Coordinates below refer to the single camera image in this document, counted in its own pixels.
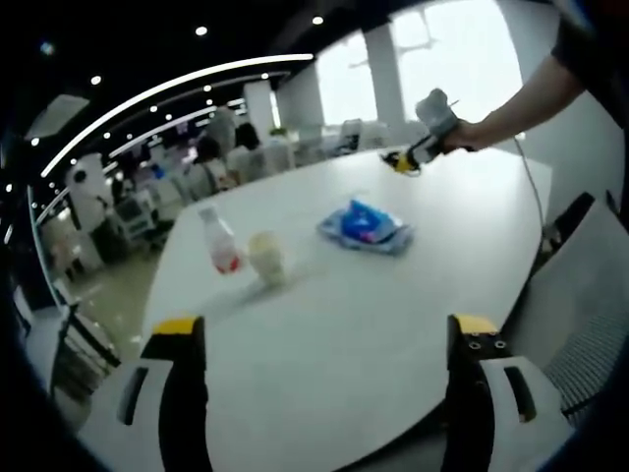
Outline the person's right hand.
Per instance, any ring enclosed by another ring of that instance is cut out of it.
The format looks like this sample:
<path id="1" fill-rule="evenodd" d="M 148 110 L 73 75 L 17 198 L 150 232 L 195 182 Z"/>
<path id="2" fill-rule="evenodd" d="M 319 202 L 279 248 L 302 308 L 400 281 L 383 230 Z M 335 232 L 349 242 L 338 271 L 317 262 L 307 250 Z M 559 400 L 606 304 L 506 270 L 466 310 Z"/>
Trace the person's right hand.
<path id="1" fill-rule="evenodd" d="M 457 126 L 443 139 L 442 150 L 444 154 L 457 149 L 475 152 L 488 148 L 491 144 L 491 135 L 484 122 L 471 123 L 459 120 Z"/>

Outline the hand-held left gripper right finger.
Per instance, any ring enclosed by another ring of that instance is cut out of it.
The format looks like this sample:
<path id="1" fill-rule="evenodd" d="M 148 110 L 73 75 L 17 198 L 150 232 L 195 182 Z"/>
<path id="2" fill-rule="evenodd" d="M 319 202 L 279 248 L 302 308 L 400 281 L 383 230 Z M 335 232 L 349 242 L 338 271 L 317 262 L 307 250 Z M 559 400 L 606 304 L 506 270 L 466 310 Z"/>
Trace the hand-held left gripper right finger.
<path id="1" fill-rule="evenodd" d="M 572 436 L 560 392 L 488 319 L 447 320 L 443 471 L 538 471 Z"/>

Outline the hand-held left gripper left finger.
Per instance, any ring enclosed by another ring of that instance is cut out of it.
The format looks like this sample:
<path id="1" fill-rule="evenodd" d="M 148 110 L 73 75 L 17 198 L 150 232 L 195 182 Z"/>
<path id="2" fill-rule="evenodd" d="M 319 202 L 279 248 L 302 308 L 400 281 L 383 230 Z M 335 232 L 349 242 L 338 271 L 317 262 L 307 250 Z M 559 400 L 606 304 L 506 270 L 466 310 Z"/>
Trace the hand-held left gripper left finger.
<path id="1" fill-rule="evenodd" d="M 155 325 L 91 396 L 81 441 L 109 471 L 209 471 L 204 319 Z"/>

